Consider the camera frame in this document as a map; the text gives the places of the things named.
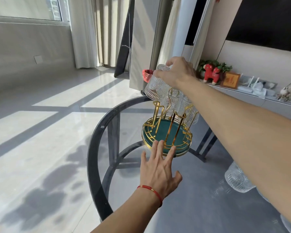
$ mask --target wall outlet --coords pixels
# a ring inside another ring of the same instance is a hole
[[[34,56],[34,60],[36,61],[37,65],[43,63],[43,58],[41,55]]]

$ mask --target red string bracelet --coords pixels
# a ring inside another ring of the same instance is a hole
[[[138,189],[139,187],[146,188],[146,189],[149,189],[149,190],[153,191],[154,194],[156,194],[156,196],[159,198],[159,201],[161,202],[161,204],[160,204],[159,207],[162,207],[162,205],[163,205],[163,199],[162,199],[162,197],[159,195],[159,193],[157,193],[157,191],[153,190],[152,187],[147,186],[147,185],[140,185],[140,186],[137,187],[137,189]]]

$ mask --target window frame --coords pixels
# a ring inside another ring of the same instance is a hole
[[[27,23],[27,24],[49,24],[49,25],[66,25],[70,26],[69,13],[66,11],[64,0],[57,0],[61,21],[50,19],[30,19],[21,17],[0,16],[0,23]]]

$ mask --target round glass table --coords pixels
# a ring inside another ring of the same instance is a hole
[[[150,156],[141,130],[153,112],[148,97],[133,98],[110,110],[93,132],[87,171],[101,220],[119,208],[139,185],[142,150]],[[288,232],[280,213],[256,188],[239,193],[227,184],[224,173],[233,159],[216,142],[201,116],[191,132],[190,151],[172,162],[173,173],[179,170],[183,180],[164,200],[145,232]],[[203,162],[207,153],[207,162]]]

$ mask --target television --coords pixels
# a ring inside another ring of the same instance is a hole
[[[226,40],[291,51],[291,0],[242,0]]]

